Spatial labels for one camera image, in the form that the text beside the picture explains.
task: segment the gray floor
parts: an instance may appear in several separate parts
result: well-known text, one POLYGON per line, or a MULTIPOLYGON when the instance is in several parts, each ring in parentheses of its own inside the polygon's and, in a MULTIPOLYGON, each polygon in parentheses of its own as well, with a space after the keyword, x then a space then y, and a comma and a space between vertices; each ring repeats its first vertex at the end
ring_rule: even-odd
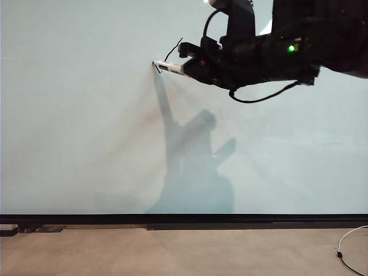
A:
MULTIPOLYGON (((65 230, 3 238, 3 276, 355 275, 336 257, 348 229, 146 231, 65 230)), ((346 261, 368 272, 361 230, 343 244, 346 261)))

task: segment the wire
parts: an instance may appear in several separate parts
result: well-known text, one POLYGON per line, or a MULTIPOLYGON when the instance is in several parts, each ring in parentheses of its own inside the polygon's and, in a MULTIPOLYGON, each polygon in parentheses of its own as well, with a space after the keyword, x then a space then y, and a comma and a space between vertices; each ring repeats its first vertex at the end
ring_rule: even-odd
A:
POLYGON ((354 270, 352 267, 350 267, 345 261, 344 261, 344 259, 343 259, 343 254, 341 253, 341 251, 340 251, 340 247, 341 247, 341 242, 349 235, 349 234, 351 234, 351 233, 353 233, 353 232, 355 232, 356 230, 359 230, 359 229, 363 229, 363 228, 368 228, 368 225, 365 225, 365 226, 361 226, 361 227, 358 227, 358 228, 355 228, 355 229, 353 229, 353 230, 351 230, 351 231, 349 231, 349 232, 347 232, 341 239, 340 239, 340 241, 339 241, 339 246, 338 246, 338 258, 341 260, 341 262, 342 262, 342 264, 344 265, 344 266, 346 266, 348 269, 350 269, 351 271, 353 271, 353 272, 355 272, 355 273, 357 273, 358 275, 360 275, 360 276, 366 276, 366 275, 364 275, 364 274, 362 274, 362 273, 360 273, 360 272, 358 272, 358 271, 356 271, 356 270, 354 270))
POLYGON ((241 102, 241 103, 244 103, 244 104, 255 104, 256 102, 262 102, 262 101, 265 101, 267 99, 270 99, 270 98, 273 98, 273 97, 276 97, 277 95, 280 95, 282 92, 288 90, 288 89, 291 89, 293 88, 294 86, 297 86, 297 85, 300 85, 300 82, 299 81, 296 81, 290 85, 287 85, 285 86, 283 89, 281 89, 280 91, 272 94, 272 95, 269 95, 267 97, 264 97, 264 98, 261 98, 261 99, 255 99, 253 101, 244 101, 244 100, 241 100, 241 99, 238 99, 235 97, 235 92, 237 89, 232 89, 229 91, 229 96, 230 98, 232 98, 233 100, 237 101, 237 102, 241 102))
POLYGON ((171 55, 171 53, 179 46, 180 42, 183 40, 183 37, 178 41, 178 43, 176 44, 176 46, 166 55, 166 58, 164 60, 164 62, 166 62, 166 60, 168 59, 168 56, 171 55))
POLYGON ((356 230, 359 230, 359 229, 363 229, 363 228, 368 228, 368 225, 365 225, 365 226, 361 226, 361 227, 358 227, 358 228, 355 228, 349 232, 347 232, 339 241, 339 246, 338 246, 338 252, 340 251, 340 247, 341 247, 341 242, 346 238, 347 235, 355 232, 356 230))
POLYGON ((360 272, 357 272, 356 270, 354 270, 353 268, 351 268, 344 260, 343 260, 343 257, 340 258, 341 262, 343 263, 343 265, 345 265, 348 269, 350 269, 352 272, 355 272, 357 273, 358 275, 360 276, 366 276, 360 272))
MULTIPOLYGON (((213 13, 210 14, 210 16, 207 18, 206 20, 206 24, 205 24, 205 27, 203 29, 203 38, 207 38, 207 30, 208 30, 208 26, 209 26, 209 23, 211 22, 211 19, 217 14, 217 13, 220 13, 220 12, 223 12, 223 10, 215 10, 213 13)), ((244 73, 247 73, 249 72, 249 70, 246 70, 245 68, 243 67, 239 67, 239 66, 234 66, 234 65, 231 65, 231 64, 228 64, 228 63, 225 63, 225 62, 222 62, 221 60, 218 60, 216 57, 214 57, 211 53, 211 51, 209 50, 208 48, 208 42, 207 40, 202 40, 202 44, 203 44, 203 49, 204 49, 204 52, 206 54, 206 57, 214 64, 218 65, 219 67, 222 67, 222 68, 225 68, 227 70, 238 70, 238 71, 242 71, 244 73)))
MULTIPOLYGON (((183 37, 178 41, 178 43, 176 44, 176 46, 171 49, 171 51, 166 55, 166 58, 164 60, 164 62, 166 62, 166 60, 168 59, 168 57, 171 55, 171 53, 179 46, 179 43, 183 40, 183 37)), ((157 72, 162 74, 163 71, 160 72, 160 70, 158 69, 158 67, 155 65, 156 69, 157 69, 157 72)))

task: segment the green led light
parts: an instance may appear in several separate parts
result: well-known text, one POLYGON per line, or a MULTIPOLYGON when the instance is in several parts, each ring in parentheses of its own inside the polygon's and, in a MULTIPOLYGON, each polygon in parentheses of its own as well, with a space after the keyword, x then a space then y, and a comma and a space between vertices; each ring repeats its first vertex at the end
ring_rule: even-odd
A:
POLYGON ((290 45, 288 48, 287 48, 287 51, 289 52, 289 53, 292 53, 292 52, 294 52, 296 49, 295 49, 295 46, 294 45, 290 45))

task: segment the white marker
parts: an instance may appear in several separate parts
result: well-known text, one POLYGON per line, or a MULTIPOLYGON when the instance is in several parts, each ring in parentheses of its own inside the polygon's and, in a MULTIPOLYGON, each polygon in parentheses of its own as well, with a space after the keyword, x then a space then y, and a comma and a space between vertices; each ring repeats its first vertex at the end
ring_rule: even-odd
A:
POLYGON ((188 78, 190 78, 188 75, 183 73, 182 67, 180 65, 175 65, 175 64, 171 64, 167 62, 161 62, 158 60, 155 60, 153 62, 153 65, 156 65, 158 69, 166 70, 166 71, 173 72, 173 73, 176 73, 182 76, 187 76, 188 78))

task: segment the black cable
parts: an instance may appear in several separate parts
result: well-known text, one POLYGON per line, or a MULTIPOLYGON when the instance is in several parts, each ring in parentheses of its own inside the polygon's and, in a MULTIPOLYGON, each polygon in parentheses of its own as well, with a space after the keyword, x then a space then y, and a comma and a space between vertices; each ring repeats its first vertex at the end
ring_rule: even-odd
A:
MULTIPOLYGON (((205 27, 203 29, 203 38, 208 37, 207 36, 207 30, 208 30, 208 26, 209 23, 211 22, 211 19, 217 14, 223 12, 223 10, 215 10, 213 13, 210 14, 210 16, 207 18, 206 23, 205 23, 205 27)), ((243 67, 239 67, 239 66, 234 66, 232 64, 228 64, 225 62, 222 62, 221 60, 218 60, 216 57, 214 57, 211 53, 211 51, 208 48, 208 43, 207 40, 203 41, 203 50, 206 54, 206 57, 214 64, 218 65, 219 67, 222 67, 226 70, 237 70, 237 71, 241 71, 243 73, 247 73, 249 72, 249 70, 246 70, 243 67)))
POLYGON ((343 263, 343 265, 345 265, 348 269, 350 269, 352 272, 355 272, 355 273, 357 273, 358 275, 360 275, 360 276, 366 276, 366 275, 364 275, 364 274, 362 274, 362 273, 360 273, 360 272, 357 272, 356 270, 354 270, 352 267, 350 267, 345 261, 344 261, 344 259, 343 259, 343 254, 341 253, 341 252, 338 252, 338 257, 339 257, 339 259, 341 260, 341 262, 343 263))
POLYGON ((281 89, 280 91, 278 91, 278 92, 276 92, 276 93, 274 93, 274 94, 272 94, 272 95, 269 95, 269 96, 264 97, 264 98, 262 98, 262 99, 255 99, 255 100, 253 100, 253 101, 244 101, 244 100, 241 100, 241 99, 236 98, 236 97, 235 97, 235 92, 236 92, 236 90, 237 90, 237 89, 232 89, 232 90, 230 90, 230 91, 229 91, 229 96, 230 96, 233 100, 235 100, 235 101, 237 101, 237 102, 241 102, 241 103, 244 103, 244 104, 255 104, 256 102, 262 102, 262 101, 265 101, 265 100, 267 100, 267 99, 270 99, 270 98, 276 97, 277 95, 280 95, 282 92, 284 92, 284 91, 286 91, 286 90, 288 90, 288 89, 291 89, 291 88, 293 88, 294 86, 297 86, 297 85, 300 85, 300 82, 299 82, 299 81, 296 81, 296 82, 294 82, 294 83, 292 83, 292 84, 290 84, 290 85, 285 86, 283 89, 281 89))
MULTIPOLYGON (((211 19, 219 12, 222 12, 222 10, 215 10, 213 13, 211 13, 211 15, 207 18, 206 20, 206 23, 205 23, 205 27, 203 29, 203 37, 207 37, 207 31, 208 31, 208 26, 209 26, 209 23, 211 22, 211 19)), ((249 72, 247 71, 246 69, 242 68, 242 67, 238 67, 238 66, 234 66, 234 65, 230 65, 230 64, 227 64, 227 63, 224 63, 224 62, 221 62, 219 60, 217 60, 210 52, 209 48, 208 48, 208 44, 207 44, 207 41, 205 40, 204 43, 203 43, 203 48, 204 48, 204 51, 206 53, 206 56, 208 59, 210 59, 211 62, 213 62, 214 64, 218 65, 219 67, 222 67, 222 68, 225 68, 227 70, 238 70, 238 71, 242 71, 242 72, 249 72)), ((237 101, 237 102, 241 102, 241 103, 244 103, 244 104, 255 104, 257 102, 262 102, 262 101, 265 101, 267 99, 270 99, 270 98, 273 98, 277 95, 280 95, 282 92, 288 90, 288 89, 291 89, 293 88, 294 86, 297 86, 299 85, 299 81, 296 81, 290 85, 287 85, 285 86, 282 90, 272 94, 272 95, 269 95, 267 97, 264 97, 262 99, 256 99, 256 100, 253 100, 253 101, 243 101, 243 100, 240 100, 240 99, 237 99, 235 97, 235 92, 237 89, 232 89, 229 91, 229 96, 237 101)))
MULTIPOLYGON (((166 58, 165 58, 165 60, 164 60, 164 62, 166 62, 166 60, 168 59, 168 57, 171 55, 171 53, 179 46, 179 43, 181 42, 183 40, 183 37, 178 41, 178 43, 176 44, 176 46, 173 48, 173 49, 171 49, 171 51, 166 55, 166 58)), ((158 73, 162 73, 162 71, 160 72, 160 70, 158 69, 158 67, 155 65, 155 67, 156 67, 156 69, 157 69, 157 72, 158 73)))
POLYGON ((183 37, 178 41, 178 43, 176 44, 176 46, 166 55, 166 58, 164 60, 164 62, 166 62, 166 60, 168 59, 168 56, 171 55, 171 53, 179 46, 180 42, 183 40, 183 37))

